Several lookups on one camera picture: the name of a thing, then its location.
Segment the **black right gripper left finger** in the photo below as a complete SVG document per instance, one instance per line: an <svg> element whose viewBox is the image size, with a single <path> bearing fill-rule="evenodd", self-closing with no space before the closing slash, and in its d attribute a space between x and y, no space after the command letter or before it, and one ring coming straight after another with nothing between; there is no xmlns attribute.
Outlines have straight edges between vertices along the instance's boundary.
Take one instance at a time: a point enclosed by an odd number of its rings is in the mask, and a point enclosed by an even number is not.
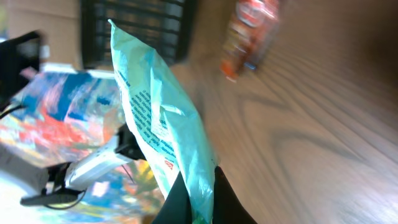
<svg viewBox="0 0 398 224"><path fill-rule="evenodd" d="M190 199L180 172L152 224L192 224Z"/></svg>

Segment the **red Top candy bar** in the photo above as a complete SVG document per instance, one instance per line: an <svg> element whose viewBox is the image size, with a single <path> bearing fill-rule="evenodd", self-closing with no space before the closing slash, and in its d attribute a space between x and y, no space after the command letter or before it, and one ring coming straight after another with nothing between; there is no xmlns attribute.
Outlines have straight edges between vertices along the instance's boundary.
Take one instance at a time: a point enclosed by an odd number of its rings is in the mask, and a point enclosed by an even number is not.
<svg viewBox="0 0 398 224"><path fill-rule="evenodd" d="M279 0L238 0L229 20L220 70L235 82L245 69L255 70L279 28Z"/></svg>

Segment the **teal wet wipes pack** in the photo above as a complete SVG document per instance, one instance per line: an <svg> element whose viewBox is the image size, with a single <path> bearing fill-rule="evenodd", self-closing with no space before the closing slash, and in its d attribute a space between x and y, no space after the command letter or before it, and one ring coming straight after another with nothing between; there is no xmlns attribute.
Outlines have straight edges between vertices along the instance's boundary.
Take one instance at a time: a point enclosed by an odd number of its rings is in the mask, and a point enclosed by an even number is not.
<svg viewBox="0 0 398 224"><path fill-rule="evenodd" d="M217 158L197 109L154 48L115 23L110 46L126 124L161 192L182 175L193 222L211 223Z"/></svg>

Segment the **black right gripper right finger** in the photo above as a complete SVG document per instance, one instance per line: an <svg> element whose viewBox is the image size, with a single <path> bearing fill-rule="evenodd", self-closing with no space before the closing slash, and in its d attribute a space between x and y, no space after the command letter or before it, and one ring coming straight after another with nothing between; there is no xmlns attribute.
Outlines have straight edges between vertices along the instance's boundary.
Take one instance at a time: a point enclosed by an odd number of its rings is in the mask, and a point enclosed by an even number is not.
<svg viewBox="0 0 398 224"><path fill-rule="evenodd" d="M242 206L220 166L215 168L213 224L257 224Z"/></svg>

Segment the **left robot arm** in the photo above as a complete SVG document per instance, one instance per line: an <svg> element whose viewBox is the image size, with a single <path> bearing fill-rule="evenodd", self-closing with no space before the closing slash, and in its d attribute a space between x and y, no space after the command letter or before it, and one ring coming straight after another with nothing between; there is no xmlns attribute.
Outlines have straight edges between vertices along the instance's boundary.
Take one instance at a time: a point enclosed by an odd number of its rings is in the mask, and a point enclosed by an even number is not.
<svg viewBox="0 0 398 224"><path fill-rule="evenodd" d="M116 167L125 165L133 160L145 159L135 136L126 125L103 146L75 162L65 162L43 169L48 175L45 184L53 183L50 193L45 186L39 187L40 193L35 196L22 198L22 206L44 206L56 209L56 205L79 203L79 196L84 196L87 188L97 179Z"/></svg>

